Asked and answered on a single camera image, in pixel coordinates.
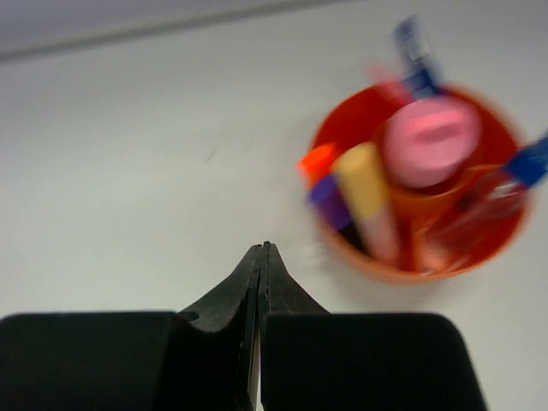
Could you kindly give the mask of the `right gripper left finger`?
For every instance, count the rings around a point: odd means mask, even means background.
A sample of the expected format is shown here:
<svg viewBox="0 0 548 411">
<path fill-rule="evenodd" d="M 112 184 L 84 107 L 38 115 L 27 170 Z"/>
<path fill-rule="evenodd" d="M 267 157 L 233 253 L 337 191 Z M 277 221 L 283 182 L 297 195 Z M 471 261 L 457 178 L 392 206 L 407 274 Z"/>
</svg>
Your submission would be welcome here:
<svg viewBox="0 0 548 411">
<path fill-rule="evenodd" d="M 179 312 L 200 410 L 255 410 L 259 382 L 259 258 L 251 246 L 235 269 Z"/>
</svg>

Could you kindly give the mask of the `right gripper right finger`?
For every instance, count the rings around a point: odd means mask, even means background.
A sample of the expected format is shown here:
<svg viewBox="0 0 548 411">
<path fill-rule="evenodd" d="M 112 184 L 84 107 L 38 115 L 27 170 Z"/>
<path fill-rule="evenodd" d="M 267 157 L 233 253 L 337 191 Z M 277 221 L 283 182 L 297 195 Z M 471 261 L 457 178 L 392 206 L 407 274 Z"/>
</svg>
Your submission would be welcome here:
<svg viewBox="0 0 548 411">
<path fill-rule="evenodd" d="M 267 319 L 274 315 L 329 314 L 289 274 L 274 243 L 262 244 L 259 256 L 260 401 L 269 410 L 266 336 Z"/>
</svg>

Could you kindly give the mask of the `purple cap highlighter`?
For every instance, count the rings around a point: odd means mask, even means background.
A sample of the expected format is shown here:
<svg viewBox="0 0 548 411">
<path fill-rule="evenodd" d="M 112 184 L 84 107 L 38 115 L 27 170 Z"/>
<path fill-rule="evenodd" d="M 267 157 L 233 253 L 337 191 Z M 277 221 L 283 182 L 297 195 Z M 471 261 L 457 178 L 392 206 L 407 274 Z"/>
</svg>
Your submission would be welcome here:
<svg viewBox="0 0 548 411">
<path fill-rule="evenodd" d="M 307 201 L 348 244 L 360 252 L 365 251 L 354 220 L 332 174 L 322 177 L 313 185 L 308 192 Z"/>
</svg>

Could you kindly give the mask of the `orange cap highlighter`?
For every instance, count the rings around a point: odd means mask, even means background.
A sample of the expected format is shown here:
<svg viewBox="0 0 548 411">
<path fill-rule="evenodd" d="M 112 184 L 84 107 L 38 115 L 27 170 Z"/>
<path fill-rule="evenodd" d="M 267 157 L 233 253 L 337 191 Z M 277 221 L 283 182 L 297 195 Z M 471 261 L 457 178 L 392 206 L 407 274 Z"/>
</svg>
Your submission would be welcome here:
<svg viewBox="0 0 548 411">
<path fill-rule="evenodd" d="M 314 147 L 296 165 L 304 182 L 310 188 L 331 172 L 338 157 L 337 146 L 327 143 Z"/>
</svg>

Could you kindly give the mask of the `yellow cap translucent highlighter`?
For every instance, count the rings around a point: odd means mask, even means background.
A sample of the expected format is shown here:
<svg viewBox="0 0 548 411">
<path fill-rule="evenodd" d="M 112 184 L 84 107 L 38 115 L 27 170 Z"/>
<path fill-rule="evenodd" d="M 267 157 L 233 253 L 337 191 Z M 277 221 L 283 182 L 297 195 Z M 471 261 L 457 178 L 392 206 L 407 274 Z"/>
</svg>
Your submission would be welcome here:
<svg viewBox="0 0 548 411">
<path fill-rule="evenodd" d="M 376 145 L 361 143 L 347 150 L 332 173 L 366 250 L 377 261 L 398 267 L 400 236 Z"/>
</svg>

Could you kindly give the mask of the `blue gel pen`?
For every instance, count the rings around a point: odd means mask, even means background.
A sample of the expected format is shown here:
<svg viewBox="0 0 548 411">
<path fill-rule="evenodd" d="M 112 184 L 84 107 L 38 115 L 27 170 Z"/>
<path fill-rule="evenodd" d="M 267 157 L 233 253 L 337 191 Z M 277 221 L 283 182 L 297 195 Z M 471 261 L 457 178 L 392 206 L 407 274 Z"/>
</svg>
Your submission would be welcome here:
<svg viewBox="0 0 548 411">
<path fill-rule="evenodd" d="M 521 209 L 527 187 L 504 171 L 482 176 L 449 209 L 426 227 L 422 262 L 428 271 L 464 265 L 501 221 Z"/>
<path fill-rule="evenodd" d="M 435 59 L 429 44 L 421 37 L 418 16 L 410 15 L 398 22 L 392 38 L 404 67 L 404 84 L 408 86 L 412 95 L 416 99 L 444 95 Z"/>
</svg>

